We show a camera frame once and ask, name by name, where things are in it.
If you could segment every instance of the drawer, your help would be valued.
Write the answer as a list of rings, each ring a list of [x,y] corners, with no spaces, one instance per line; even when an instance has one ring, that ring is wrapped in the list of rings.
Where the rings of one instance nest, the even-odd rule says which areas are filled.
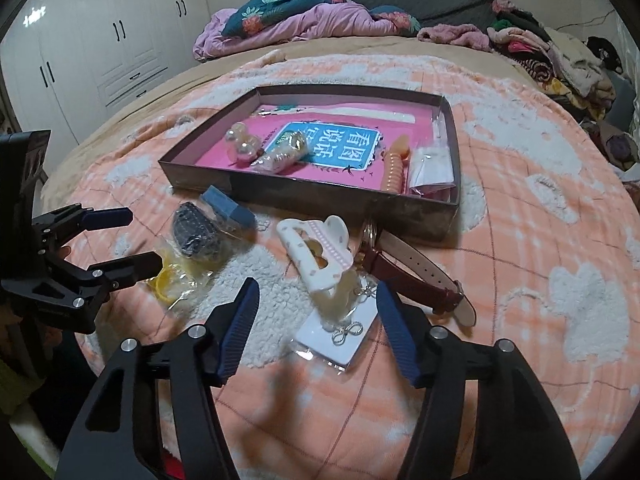
[[[131,68],[126,74],[110,81],[100,87],[102,101],[108,106],[130,89],[139,85],[145,79],[158,73],[162,69],[160,60],[157,57],[146,59]]]
[[[155,74],[148,77],[144,81],[139,82],[133,88],[130,88],[123,95],[120,95],[116,100],[107,105],[107,111],[109,117],[113,116],[118,110],[124,108],[126,105],[131,104],[138,98],[141,98],[147,92],[155,88],[161,83],[164,83],[170,78],[169,68],[162,67]]]

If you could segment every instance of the white strip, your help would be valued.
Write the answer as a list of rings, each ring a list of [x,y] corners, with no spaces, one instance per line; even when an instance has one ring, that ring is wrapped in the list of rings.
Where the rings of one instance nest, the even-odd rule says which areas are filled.
[[[370,119],[380,119],[383,121],[395,121],[396,123],[415,124],[413,114],[401,114],[400,112],[385,112],[384,110],[367,110],[366,108],[290,108],[289,110],[270,110],[268,115],[289,115],[289,114],[327,114],[345,115],[353,117],[367,117]]]

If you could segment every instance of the green fabric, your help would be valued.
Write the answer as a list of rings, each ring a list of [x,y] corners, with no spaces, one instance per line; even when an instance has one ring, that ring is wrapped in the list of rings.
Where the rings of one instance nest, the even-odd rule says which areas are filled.
[[[37,454],[33,449],[31,449],[31,446],[29,446],[29,444],[27,444],[23,439],[21,439],[20,436],[18,436],[18,440],[20,440],[22,445],[25,447],[25,449],[27,450],[27,453],[29,453],[29,456],[33,458],[33,461],[36,464],[38,464],[40,469],[42,469],[49,478],[52,479],[56,475],[56,470],[53,469],[49,464],[44,462],[44,460],[40,457],[40,455]]]
[[[0,410],[5,415],[13,415],[15,409],[41,387],[43,382],[18,375],[0,359]]]
[[[509,20],[497,20],[491,27],[497,32],[498,30],[503,30],[504,28],[513,27],[513,24]]]

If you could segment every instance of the blue label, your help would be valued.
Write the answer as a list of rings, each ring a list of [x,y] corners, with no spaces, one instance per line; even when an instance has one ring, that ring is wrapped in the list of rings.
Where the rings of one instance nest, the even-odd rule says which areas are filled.
[[[364,170],[373,160],[380,132],[357,126],[329,123],[289,123],[267,144],[266,152],[293,132],[303,132],[309,155],[302,162],[326,168]]]

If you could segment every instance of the floral pillow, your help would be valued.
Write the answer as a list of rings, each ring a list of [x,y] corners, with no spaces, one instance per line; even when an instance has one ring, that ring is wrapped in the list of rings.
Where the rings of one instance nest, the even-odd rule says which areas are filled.
[[[420,30],[420,22],[400,7],[383,5],[371,9],[369,14],[374,20],[389,20],[407,38],[414,38]]]
[[[226,22],[222,36],[248,38],[270,25],[307,12],[318,4],[341,4],[347,0],[251,0]]]

